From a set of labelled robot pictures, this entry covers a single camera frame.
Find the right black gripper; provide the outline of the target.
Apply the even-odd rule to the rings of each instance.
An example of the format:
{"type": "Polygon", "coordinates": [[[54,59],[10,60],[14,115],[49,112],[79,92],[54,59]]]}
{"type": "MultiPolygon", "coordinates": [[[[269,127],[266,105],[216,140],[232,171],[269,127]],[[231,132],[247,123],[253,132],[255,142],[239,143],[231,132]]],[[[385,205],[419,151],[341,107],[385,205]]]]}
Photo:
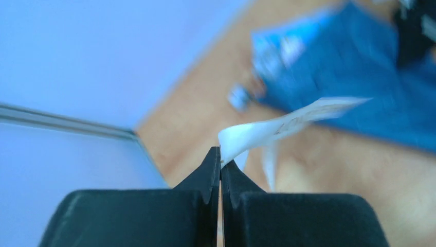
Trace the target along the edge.
{"type": "Polygon", "coordinates": [[[393,20],[398,32],[396,66],[423,60],[435,47],[435,1],[400,1],[393,20]]]}

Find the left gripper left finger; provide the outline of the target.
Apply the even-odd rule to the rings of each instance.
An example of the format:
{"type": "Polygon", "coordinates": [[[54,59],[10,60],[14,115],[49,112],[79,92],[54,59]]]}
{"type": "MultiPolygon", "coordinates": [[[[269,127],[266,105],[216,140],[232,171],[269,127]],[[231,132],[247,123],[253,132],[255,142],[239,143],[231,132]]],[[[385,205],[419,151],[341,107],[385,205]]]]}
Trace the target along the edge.
{"type": "Polygon", "coordinates": [[[216,246],[220,150],[171,189],[76,190],[40,246],[216,246]]]}

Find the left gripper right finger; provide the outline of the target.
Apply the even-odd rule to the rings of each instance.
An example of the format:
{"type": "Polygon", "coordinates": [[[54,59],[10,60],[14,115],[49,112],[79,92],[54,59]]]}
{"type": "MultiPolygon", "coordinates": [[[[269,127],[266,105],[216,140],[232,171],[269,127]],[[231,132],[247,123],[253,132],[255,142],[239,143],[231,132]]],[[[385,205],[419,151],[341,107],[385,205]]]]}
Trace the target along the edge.
{"type": "Polygon", "coordinates": [[[225,246],[388,246],[370,204],[348,193],[267,193],[221,171],[225,246]]]}

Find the blue wrapping paper sheet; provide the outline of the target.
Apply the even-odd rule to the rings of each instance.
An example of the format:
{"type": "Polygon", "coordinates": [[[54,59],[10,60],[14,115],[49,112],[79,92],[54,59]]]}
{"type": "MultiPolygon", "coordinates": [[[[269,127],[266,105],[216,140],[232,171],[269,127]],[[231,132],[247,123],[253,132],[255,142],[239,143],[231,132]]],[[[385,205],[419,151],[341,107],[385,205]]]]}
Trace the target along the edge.
{"type": "Polygon", "coordinates": [[[324,124],[435,152],[435,61],[427,55],[396,67],[397,33],[354,3],[318,32],[302,30],[308,47],[276,79],[265,80],[260,102],[285,112],[321,97],[368,101],[324,124]]]}

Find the cream printed ribbon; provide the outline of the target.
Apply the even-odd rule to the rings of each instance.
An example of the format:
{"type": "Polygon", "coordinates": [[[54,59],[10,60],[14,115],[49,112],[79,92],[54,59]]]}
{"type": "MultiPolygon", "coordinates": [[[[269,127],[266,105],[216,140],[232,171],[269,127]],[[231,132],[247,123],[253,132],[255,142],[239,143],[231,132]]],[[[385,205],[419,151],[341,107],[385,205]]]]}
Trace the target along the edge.
{"type": "Polygon", "coordinates": [[[249,150],[262,147],[262,168],[271,191],[275,191],[279,140],[298,133],[313,122],[339,118],[369,100],[358,97],[319,98],[278,118],[223,129],[218,133],[221,168],[236,159],[237,167],[243,169],[249,150]]]}

